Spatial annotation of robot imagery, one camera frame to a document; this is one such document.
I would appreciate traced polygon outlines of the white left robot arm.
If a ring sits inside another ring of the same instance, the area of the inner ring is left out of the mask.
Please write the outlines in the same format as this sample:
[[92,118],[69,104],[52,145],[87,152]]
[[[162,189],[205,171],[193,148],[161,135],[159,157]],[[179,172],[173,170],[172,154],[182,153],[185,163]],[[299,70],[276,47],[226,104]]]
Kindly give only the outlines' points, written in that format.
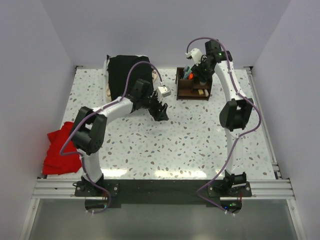
[[85,189],[88,193],[99,196],[104,190],[99,150],[105,139],[107,125],[139,109],[147,109],[157,122],[167,121],[168,105],[162,100],[170,95],[171,90],[167,86],[161,85],[153,89],[150,82],[138,79],[124,96],[119,96],[104,106],[80,108],[70,136],[80,155],[82,180],[87,181]]

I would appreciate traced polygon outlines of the light green highlighter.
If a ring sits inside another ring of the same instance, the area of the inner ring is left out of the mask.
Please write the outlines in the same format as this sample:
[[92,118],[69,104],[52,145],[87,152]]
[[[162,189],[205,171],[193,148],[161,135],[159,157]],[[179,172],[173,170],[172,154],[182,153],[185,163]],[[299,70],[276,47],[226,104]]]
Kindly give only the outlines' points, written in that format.
[[189,75],[192,73],[192,70],[189,66],[184,69],[183,79],[188,79]]

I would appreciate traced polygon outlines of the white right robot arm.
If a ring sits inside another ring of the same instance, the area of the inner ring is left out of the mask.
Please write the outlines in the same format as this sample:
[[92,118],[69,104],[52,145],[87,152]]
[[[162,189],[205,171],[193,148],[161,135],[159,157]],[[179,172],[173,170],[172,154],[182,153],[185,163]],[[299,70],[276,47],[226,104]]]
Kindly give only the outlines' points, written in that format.
[[205,54],[198,48],[187,50],[186,58],[194,61],[191,70],[201,85],[207,83],[214,74],[221,83],[226,103],[219,113],[219,122],[225,130],[228,154],[226,166],[223,167],[222,189],[227,196],[233,197],[247,182],[243,138],[240,135],[249,122],[253,100],[246,99],[235,76],[232,55],[218,40],[205,43]]

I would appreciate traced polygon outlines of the beige long eraser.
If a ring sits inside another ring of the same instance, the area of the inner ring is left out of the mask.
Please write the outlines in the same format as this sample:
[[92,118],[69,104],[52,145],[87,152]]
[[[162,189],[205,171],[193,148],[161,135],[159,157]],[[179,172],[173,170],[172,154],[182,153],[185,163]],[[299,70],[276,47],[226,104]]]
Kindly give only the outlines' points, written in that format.
[[206,97],[209,96],[209,92],[206,89],[204,90],[204,94],[205,94]]

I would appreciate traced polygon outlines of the orange black highlighter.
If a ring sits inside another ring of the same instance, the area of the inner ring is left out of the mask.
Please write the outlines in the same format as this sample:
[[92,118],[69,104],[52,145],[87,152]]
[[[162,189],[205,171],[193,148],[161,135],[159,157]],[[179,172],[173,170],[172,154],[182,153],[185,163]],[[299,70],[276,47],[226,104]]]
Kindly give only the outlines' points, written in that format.
[[188,76],[188,79],[189,79],[189,80],[192,80],[193,78],[194,78],[193,73],[190,73],[189,76]]

